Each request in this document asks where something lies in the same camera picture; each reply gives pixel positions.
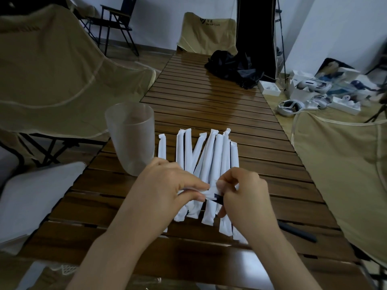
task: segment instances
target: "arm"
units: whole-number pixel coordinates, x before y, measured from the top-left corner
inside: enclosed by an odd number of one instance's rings
[[[293,246],[278,227],[267,183],[259,175],[232,168],[220,177],[224,207],[235,227],[248,240],[276,290],[321,290]]]
[[[90,247],[67,290],[125,289],[141,254],[190,200],[205,201],[193,187],[207,183],[177,163],[155,158],[138,176],[107,231]]]

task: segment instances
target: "right hand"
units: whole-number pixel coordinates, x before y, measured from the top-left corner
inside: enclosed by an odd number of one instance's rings
[[[257,173],[234,167],[220,176],[216,186],[224,194],[224,206],[218,216],[222,218],[227,214],[249,242],[279,231],[267,183]]]

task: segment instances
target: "black handle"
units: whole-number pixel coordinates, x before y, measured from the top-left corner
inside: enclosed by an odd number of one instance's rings
[[[282,229],[290,234],[296,235],[302,239],[305,239],[305,240],[313,242],[313,243],[317,242],[317,238],[315,235],[308,233],[308,232],[305,232],[303,230],[300,230],[298,228],[295,228],[287,223],[278,221],[278,226],[280,229]]]

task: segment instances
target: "forearm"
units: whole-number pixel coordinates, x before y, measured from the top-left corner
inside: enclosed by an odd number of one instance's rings
[[[142,254],[135,243],[122,244],[102,235],[90,247],[66,290],[125,289]]]
[[[275,290],[321,290],[293,246],[277,228],[252,238],[251,247],[263,264]]]

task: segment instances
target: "camping table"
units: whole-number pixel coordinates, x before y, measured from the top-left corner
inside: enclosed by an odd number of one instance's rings
[[[302,162],[257,88],[245,90],[204,68],[208,56],[176,53],[143,97],[154,109],[156,138],[165,133],[167,159],[174,161],[176,134],[231,128],[240,167],[268,182],[277,219],[317,236],[311,243],[285,233],[323,289],[371,289]],[[92,242],[109,226],[135,181],[125,173],[109,141],[74,186],[31,236],[20,255],[80,264]],[[143,253],[134,273],[217,285],[265,288],[262,269],[248,245],[214,227],[186,218],[172,221],[168,238],[157,238]]]

